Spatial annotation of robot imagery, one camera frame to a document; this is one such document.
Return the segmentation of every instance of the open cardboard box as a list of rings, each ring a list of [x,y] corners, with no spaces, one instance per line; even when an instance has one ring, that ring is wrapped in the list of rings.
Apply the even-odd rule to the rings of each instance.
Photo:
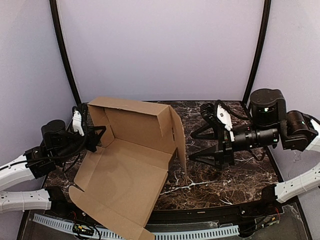
[[[154,240],[144,227],[176,155],[186,171],[181,119],[169,105],[110,97],[98,97],[88,108],[93,124],[106,132],[102,147],[85,156],[70,198],[123,238]]]

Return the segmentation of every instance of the dark marble surface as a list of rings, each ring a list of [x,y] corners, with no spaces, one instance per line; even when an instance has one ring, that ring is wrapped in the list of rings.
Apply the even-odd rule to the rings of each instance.
[[[206,101],[170,101],[161,103],[170,104],[180,115],[186,136],[187,155],[217,143],[213,140],[194,140],[190,137],[190,133],[193,130],[204,124],[204,120],[200,115],[200,105],[207,103]],[[234,112],[245,116],[239,102],[226,102],[226,104]],[[233,126],[249,123],[233,116],[231,118]],[[254,153],[260,158],[263,149],[255,149]],[[60,169],[50,173],[45,186],[60,186],[70,201],[68,188],[71,185],[75,185],[73,180],[85,154],[84,151],[79,161],[68,173],[62,173]],[[188,160],[187,175],[176,159],[169,170],[168,179],[154,209],[198,209],[247,203],[260,199],[261,190],[264,187],[278,182],[277,175],[268,156],[265,156],[262,161],[257,161],[249,152],[241,151],[236,152],[234,158],[235,165],[223,170]],[[66,167],[71,162],[73,162],[73,159],[66,163]]]

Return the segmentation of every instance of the black metal post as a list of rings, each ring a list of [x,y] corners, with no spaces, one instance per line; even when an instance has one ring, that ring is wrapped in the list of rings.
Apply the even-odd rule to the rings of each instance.
[[[70,66],[70,62],[69,62],[69,58],[68,58],[68,54],[67,54],[67,50],[66,50],[66,45],[65,45],[63,34],[62,34],[61,25],[60,25],[57,1],[56,0],[49,0],[49,1],[50,1],[50,8],[51,8],[51,14],[52,14],[52,20],[53,20],[56,40],[58,42],[63,66],[65,69],[66,76],[68,78],[68,82],[69,82],[69,85],[70,85],[70,88],[71,88],[71,91],[73,94],[73,98],[75,100],[75,103],[78,105],[78,104],[81,104],[82,102],[80,99],[80,95],[79,95],[79,92],[78,92],[78,89],[76,86],[74,76],[71,71],[71,66]]]
[[[248,83],[245,88],[245,92],[243,95],[242,102],[247,105],[249,96],[252,91],[252,87],[255,82],[259,62],[260,62],[260,57],[262,53],[262,49],[264,47],[264,42],[265,42],[265,37],[266,37],[266,32],[267,32],[267,26],[268,26],[268,20],[269,20],[269,13],[270,13],[270,7],[271,7],[271,0],[264,0],[264,7],[263,7],[263,14],[262,14],[262,20],[261,20],[261,26],[260,26],[260,32],[259,32],[259,37],[258,37],[258,42],[256,45],[256,50],[253,58],[253,63],[252,63],[252,68],[250,72],[250,76],[248,79]]]

